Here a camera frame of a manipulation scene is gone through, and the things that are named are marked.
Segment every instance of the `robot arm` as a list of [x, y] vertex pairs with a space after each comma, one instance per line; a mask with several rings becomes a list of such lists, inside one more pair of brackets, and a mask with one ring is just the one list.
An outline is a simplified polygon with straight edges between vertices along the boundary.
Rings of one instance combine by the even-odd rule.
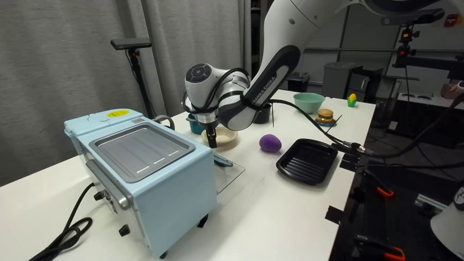
[[[248, 88], [242, 72], [194, 66], [185, 78], [187, 96], [210, 136], [216, 121], [233, 131], [248, 128], [256, 112], [297, 66], [309, 40], [336, 14], [362, 5], [380, 17], [403, 17], [438, 0], [274, 0], [264, 24], [261, 67]], [[464, 14], [462, 0], [449, 0]]]

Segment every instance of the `gray curtain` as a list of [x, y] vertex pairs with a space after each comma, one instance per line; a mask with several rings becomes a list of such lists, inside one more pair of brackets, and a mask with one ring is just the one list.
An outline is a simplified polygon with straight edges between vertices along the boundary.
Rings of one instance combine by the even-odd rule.
[[239, 4], [1, 0], [0, 186], [75, 156], [64, 121], [114, 108], [143, 112], [124, 54], [108, 44], [148, 37], [143, 15], [153, 49], [140, 51], [140, 64], [158, 115], [181, 111], [188, 67], [240, 67]]

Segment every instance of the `purple ball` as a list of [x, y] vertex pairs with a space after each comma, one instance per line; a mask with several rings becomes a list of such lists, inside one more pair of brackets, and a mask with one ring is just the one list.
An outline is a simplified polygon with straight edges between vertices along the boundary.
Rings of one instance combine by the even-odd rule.
[[281, 143], [277, 137], [274, 136], [264, 136], [261, 140], [259, 140], [259, 147], [264, 153], [278, 153], [280, 149], [281, 149]]

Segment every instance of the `green bowl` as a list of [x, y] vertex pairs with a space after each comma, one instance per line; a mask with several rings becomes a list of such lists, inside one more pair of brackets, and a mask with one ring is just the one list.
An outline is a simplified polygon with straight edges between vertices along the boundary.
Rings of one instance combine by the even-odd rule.
[[317, 93], [298, 93], [294, 95], [293, 99], [294, 105], [298, 107], [306, 115], [314, 115], [325, 98]]

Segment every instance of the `person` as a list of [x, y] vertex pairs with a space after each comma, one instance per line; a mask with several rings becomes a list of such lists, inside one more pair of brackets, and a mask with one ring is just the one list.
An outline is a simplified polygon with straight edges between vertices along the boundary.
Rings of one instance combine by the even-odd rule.
[[455, 99], [461, 93], [464, 93], [464, 88], [461, 86], [461, 82], [458, 82], [458, 83], [446, 83], [441, 89], [441, 98], [443, 98], [443, 99]]

